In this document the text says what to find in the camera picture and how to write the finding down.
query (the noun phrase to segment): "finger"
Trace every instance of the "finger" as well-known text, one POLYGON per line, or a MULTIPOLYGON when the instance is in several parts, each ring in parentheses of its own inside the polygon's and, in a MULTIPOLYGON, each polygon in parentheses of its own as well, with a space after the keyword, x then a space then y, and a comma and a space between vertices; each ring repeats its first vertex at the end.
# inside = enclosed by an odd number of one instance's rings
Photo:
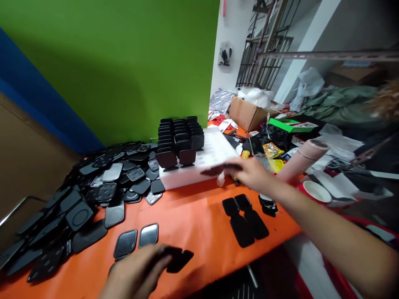
POLYGON ((156 263, 147 278, 141 284, 137 292, 138 298, 148 298, 148 296, 155 290, 159 276, 171 260, 172 256, 168 255, 156 263))
POLYGON ((146 245, 135 254, 127 256, 123 262, 134 265, 135 273, 141 276, 153 258, 165 247, 167 245, 161 243, 146 245))

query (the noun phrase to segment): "orange table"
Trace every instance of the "orange table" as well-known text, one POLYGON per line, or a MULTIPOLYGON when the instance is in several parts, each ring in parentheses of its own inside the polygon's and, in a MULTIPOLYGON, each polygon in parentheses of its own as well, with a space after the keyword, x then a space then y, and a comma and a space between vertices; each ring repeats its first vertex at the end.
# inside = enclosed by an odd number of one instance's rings
MULTIPOLYGON (((113 251, 118 236, 132 229, 158 223, 158 242, 189 249, 193 259, 177 274, 163 273, 151 298, 181 298, 260 258, 286 240, 300 233, 299 226, 278 205, 275 218, 263 214, 258 193, 245 186, 235 187, 226 178, 224 188, 216 179, 166 191, 153 206, 145 200, 126 205, 123 223, 111 228, 107 236, 83 252, 71 256, 56 276, 41 284, 26 282, 29 270, 4 281, 2 298, 97 298, 114 262, 113 251), (270 235, 247 248, 241 248, 230 227, 222 200, 246 194, 270 235)), ((96 220, 105 216, 100 209, 96 220)))

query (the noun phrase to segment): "small white bottle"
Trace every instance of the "small white bottle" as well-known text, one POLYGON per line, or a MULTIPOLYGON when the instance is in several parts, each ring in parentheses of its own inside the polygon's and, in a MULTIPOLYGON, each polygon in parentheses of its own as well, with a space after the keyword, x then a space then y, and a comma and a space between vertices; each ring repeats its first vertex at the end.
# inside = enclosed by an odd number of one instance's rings
POLYGON ((216 179, 216 184, 219 187, 223 187, 223 185, 224 185, 224 172, 221 172, 221 174, 219 174, 219 176, 216 179))

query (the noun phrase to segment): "cardboard box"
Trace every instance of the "cardboard box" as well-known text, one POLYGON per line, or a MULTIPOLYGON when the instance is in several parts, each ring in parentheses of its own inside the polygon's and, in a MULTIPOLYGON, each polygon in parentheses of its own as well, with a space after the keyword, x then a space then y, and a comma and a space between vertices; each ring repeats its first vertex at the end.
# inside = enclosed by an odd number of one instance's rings
MULTIPOLYGON (((246 102, 242 98, 233 96, 229 112, 230 118, 247 132, 259 128, 260 123, 267 120, 267 114, 267 110, 246 102)), ((279 115, 279 112, 275 110, 270 111, 271 118, 277 115, 279 115)))

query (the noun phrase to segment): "white foam tray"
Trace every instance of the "white foam tray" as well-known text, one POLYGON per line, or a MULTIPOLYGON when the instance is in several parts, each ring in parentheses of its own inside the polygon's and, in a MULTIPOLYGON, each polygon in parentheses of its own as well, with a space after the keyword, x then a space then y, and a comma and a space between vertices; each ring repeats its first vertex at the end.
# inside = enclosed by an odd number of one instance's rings
POLYGON ((202 149, 202 151, 197 151, 194 166, 181 168, 182 165, 179 163, 177 165, 179 169, 167 172, 164 171, 164 168, 159 168, 159 178, 166 190, 212 179, 215 176, 206 176, 200 173, 238 156, 236 150, 217 127, 204 129, 204 147, 202 149))

